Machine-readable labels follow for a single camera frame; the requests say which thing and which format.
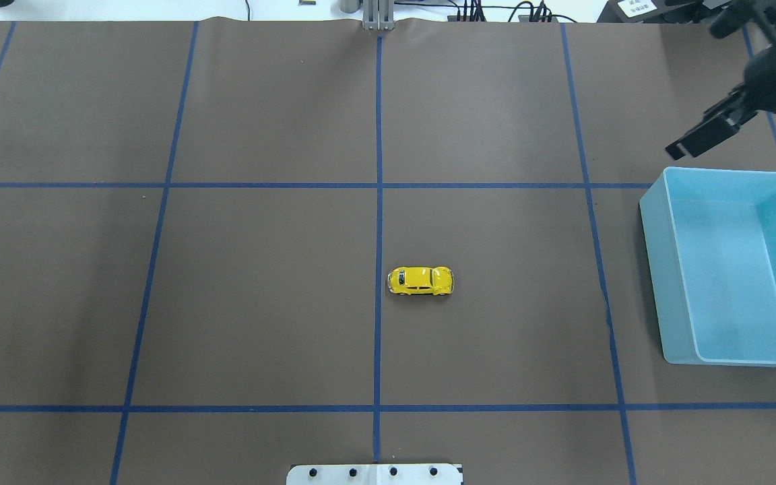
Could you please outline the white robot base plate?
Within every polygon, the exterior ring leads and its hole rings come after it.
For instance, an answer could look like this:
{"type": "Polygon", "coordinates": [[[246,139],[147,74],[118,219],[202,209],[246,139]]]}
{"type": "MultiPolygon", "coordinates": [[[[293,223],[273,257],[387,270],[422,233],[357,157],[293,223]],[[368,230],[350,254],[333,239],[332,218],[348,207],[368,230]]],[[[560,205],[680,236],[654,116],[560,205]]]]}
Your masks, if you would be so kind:
{"type": "Polygon", "coordinates": [[[363,463],[295,465],[286,484],[463,484],[462,466],[452,463],[363,463]]]}

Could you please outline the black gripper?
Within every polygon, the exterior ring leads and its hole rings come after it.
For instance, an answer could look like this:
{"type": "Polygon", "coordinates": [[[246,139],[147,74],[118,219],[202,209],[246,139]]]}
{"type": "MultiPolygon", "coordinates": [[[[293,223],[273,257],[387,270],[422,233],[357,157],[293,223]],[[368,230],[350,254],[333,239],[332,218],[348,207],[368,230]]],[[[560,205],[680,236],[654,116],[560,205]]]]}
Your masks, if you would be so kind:
{"type": "Polygon", "coordinates": [[[759,111],[776,114],[776,46],[767,47],[748,62],[742,83],[734,92],[735,102],[726,117],[703,119],[665,147],[668,156],[673,160],[702,156],[731,138],[734,128],[741,128],[759,111]]]}

